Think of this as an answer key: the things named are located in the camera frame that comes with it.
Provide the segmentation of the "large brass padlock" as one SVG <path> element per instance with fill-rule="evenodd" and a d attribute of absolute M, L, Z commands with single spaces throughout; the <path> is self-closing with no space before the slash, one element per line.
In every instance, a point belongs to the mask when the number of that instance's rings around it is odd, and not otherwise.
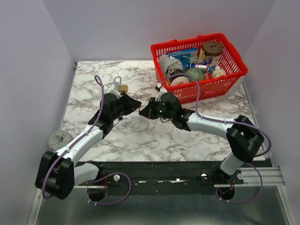
<path fill-rule="evenodd" d="M 128 91 L 128 86 L 125 84 L 122 84 L 122 78 L 120 76 L 117 76 L 114 78 L 114 86 L 118 92 L 127 92 Z"/>

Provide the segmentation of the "small brass padlock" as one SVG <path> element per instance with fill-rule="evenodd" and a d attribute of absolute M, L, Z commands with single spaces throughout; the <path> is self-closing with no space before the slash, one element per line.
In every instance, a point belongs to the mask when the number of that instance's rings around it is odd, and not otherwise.
<path fill-rule="evenodd" d="M 141 102 L 140 99 L 139 99 L 139 107 L 138 107 L 138 110 L 139 110 L 139 111 L 141 110 L 141 107 L 142 107 L 142 102 Z"/>

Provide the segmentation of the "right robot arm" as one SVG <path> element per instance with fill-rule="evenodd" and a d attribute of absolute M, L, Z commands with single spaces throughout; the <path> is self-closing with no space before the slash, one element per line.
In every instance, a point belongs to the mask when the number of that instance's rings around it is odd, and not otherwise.
<path fill-rule="evenodd" d="M 200 131 L 226 139 L 232 152 L 215 173 L 217 181 L 222 184 L 230 181 L 244 163 L 251 163 L 264 142 L 261 132 L 253 128 L 246 116 L 240 115 L 231 120 L 209 117 L 206 120 L 194 110 L 183 108 L 178 98 L 170 92 L 162 94 L 159 100 L 152 97 L 139 114 L 150 120 L 168 119 L 181 130 Z"/>

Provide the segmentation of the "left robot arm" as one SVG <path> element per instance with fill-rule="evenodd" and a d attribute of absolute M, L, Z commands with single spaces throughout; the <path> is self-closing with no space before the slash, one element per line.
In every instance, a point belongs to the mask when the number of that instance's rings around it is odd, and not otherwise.
<path fill-rule="evenodd" d="M 101 164 L 87 162 L 79 167 L 76 165 L 91 147 L 109 134 L 115 120 L 131 114 L 141 104 L 126 93 L 119 97 L 112 93 L 104 94 L 100 109 L 79 136 L 55 153 L 47 151 L 43 154 L 35 181 L 42 196 L 63 200 L 79 184 L 87 181 L 93 185 L 101 184 L 104 179 Z"/>

